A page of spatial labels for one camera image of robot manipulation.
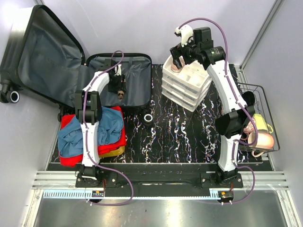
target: open suitcase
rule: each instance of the open suitcase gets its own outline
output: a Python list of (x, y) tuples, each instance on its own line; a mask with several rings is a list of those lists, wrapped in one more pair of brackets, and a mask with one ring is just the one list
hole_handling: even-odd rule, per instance
[[(119, 61), (117, 54), (113, 60)], [(0, 101), (17, 103), (20, 89), (29, 89), (54, 103), (58, 119), (74, 108), (74, 94), (93, 78), (94, 72), (111, 54), (95, 54), (85, 62), (83, 49), (75, 37), (44, 5), (21, 9), (15, 20), (0, 66)], [(144, 108), (152, 89), (152, 60), (148, 55), (126, 53), (122, 61), (126, 94), (122, 100), (108, 92), (100, 95), (103, 106)]]

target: gray wall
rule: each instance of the gray wall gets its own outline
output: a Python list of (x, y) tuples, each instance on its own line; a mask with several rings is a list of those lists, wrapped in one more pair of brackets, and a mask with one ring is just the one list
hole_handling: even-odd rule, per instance
[(303, 1), (285, 1), (245, 68), (249, 83), (264, 87), (281, 150), (274, 154), (303, 219)]
[[(0, 1), (0, 61), (16, 9), (33, 0)], [(58, 127), (58, 109), (25, 95), (0, 103), (0, 226), (18, 226), (37, 170), (43, 170)]]
[[(86, 56), (96, 53), (141, 52), (154, 63), (164, 63), (169, 50), (180, 42), (175, 28), (206, 17), (219, 23), (227, 35), (229, 61), (240, 64), (266, 18), (274, 0), (44, 0), (85, 46)], [(208, 22), (215, 45), (223, 45)]]

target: plastic drawer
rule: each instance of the plastic drawer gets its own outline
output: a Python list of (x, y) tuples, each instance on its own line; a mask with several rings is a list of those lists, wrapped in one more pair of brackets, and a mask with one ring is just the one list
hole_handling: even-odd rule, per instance
[(163, 78), (172, 80), (174, 83), (192, 92), (193, 95), (199, 94), (203, 84), (210, 78), (208, 73), (197, 61), (185, 65), (179, 73), (173, 72), (170, 69), (171, 65), (172, 56), (170, 56), (163, 65)]
[(162, 87), (162, 94), (169, 98), (171, 101), (175, 102), (176, 104), (182, 106), (183, 108), (193, 112), (196, 110), (198, 105), (202, 102), (202, 100), (205, 98), (206, 94), (208, 92), (208, 88), (204, 91), (200, 99), (195, 105), (192, 105), (191, 103), (185, 101), (180, 95), (176, 94), (173, 91), (168, 91), (166, 88)]
[(195, 96), (189, 92), (187, 89), (183, 89), (182, 87), (178, 86), (177, 84), (170, 84), (170, 82), (168, 82), (168, 79), (162, 78), (162, 86), (165, 87), (167, 90), (172, 90), (177, 92), (178, 94), (180, 94), (181, 96), (183, 96), (183, 98), (190, 102), (190, 103), (194, 103), (197, 100), (199, 100), (201, 98), (201, 96), (203, 95), (205, 89), (208, 89), (210, 84), (211, 84), (211, 80), (209, 79), (204, 86), (202, 87), (202, 90), (199, 94), (196, 94)]

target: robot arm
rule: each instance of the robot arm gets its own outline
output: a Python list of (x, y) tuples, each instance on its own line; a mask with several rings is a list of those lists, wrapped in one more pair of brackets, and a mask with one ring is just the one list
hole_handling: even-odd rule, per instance
[[(83, 159), (82, 166), (79, 172), (82, 178), (99, 178), (94, 163), (99, 163), (98, 155), (98, 126), (102, 118), (102, 106), (100, 101), (100, 94), (104, 87), (108, 84), (108, 89), (111, 92), (118, 94), (121, 99), (120, 92), (126, 92), (125, 77), (121, 73), (121, 64), (114, 67), (108, 72), (105, 70), (116, 65), (113, 60), (105, 62), (104, 66), (95, 72), (91, 82), (81, 91), (75, 93), (75, 111), (76, 117), (81, 123), (81, 130), (83, 135)], [(84, 101), (85, 92), (87, 93), (87, 101)], [(83, 122), (83, 105), (85, 107), (85, 122)]]
[(224, 115), (215, 121), (216, 130), (221, 135), (221, 154), (218, 161), (220, 169), (216, 175), (218, 176), (217, 182), (226, 182), (237, 175), (237, 170), (232, 162), (237, 159), (237, 152), (232, 157), (232, 147), (234, 140), (241, 138), (243, 129), (249, 122), (239, 104), (244, 106), (251, 116), (255, 112), (254, 107), (247, 106), (233, 79), (228, 81), (225, 76), (225, 52), (220, 46), (214, 47), (210, 28), (203, 27), (193, 30), (189, 25), (184, 25), (180, 29), (177, 27), (175, 34), (181, 36), (181, 43), (170, 50), (174, 65), (178, 69), (182, 67), (179, 59), (181, 56), (185, 64), (198, 61), (214, 81), (221, 98)]

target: black table surface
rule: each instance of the black table surface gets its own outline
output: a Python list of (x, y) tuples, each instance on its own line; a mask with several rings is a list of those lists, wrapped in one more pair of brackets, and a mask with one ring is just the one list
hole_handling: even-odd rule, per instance
[[(231, 73), (237, 82), (234, 65)], [(117, 157), (103, 163), (213, 163), (220, 155), (221, 139), (214, 121), (221, 116), (221, 100), (212, 82), (209, 91), (192, 113), (162, 95), (162, 65), (152, 66), (150, 111), (153, 125), (144, 126), (141, 116), (124, 112), (127, 145)], [(238, 152), (238, 162), (262, 163), (248, 152)], [(59, 163), (58, 148), (51, 163)]]

